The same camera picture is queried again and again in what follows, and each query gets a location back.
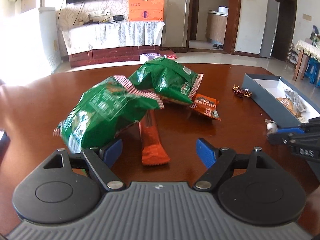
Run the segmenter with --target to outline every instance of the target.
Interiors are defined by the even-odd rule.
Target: blue stool
[[[316,78],[318,77],[318,72],[319,72],[319,62],[316,61],[314,58],[310,58],[308,61],[308,68],[304,76],[310,79],[311,84],[314,84],[316,81]]]

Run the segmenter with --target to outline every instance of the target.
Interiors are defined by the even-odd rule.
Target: wall outlet
[[[90,18],[111,15],[111,9],[87,12],[88,18],[89,18],[89,15],[90,15]]]

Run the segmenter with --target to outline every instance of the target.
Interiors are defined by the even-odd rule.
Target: blue gripper pad
[[[196,142],[196,152],[202,163],[210,168],[216,160],[215,148],[208,143],[205,139],[199,138]]]
[[[111,168],[115,164],[116,160],[122,153],[122,140],[120,138],[115,139],[105,147],[101,149],[102,151],[102,161]]]
[[[278,133],[294,133],[294,134],[305,133],[304,130],[302,130],[299,127],[279,128],[277,132]]]

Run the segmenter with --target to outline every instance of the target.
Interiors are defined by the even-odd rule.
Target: tile floor
[[[310,84],[308,78],[304,80],[297,79],[296,82],[292,80],[294,68],[283,61],[277,59],[253,58],[220,53],[206,53],[206,52],[188,52],[177,53],[179,63],[219,63],[231,65],[246,65],[263,67],[274,75],[282,76],[290,83],[294,84],[302,93],[309,97],[317,106],[320,107],[320,88],[316,89],[315,85]],[[120,65],[139,65],[140,61],[114,62],[105,64],[96,64],[89,66],[82,66],[71,69],[69,62],[61,64],[55,73],[78,71],[92,68],[112,67]]]
[[[212,49],[213,44],[211,44],[210,42],[207,41],[193,41],[191,40],[189,42],[189,48],[191,49]]]

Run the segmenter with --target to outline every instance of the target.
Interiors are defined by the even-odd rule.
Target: gray ribbed grip
[[[107,193],[85,218],[71,224],[40,226],[22,222],[9,240],[310,240],[296,223],[275,228],[244,224],[226,214],[209,193],[186,182],[133,182]]]

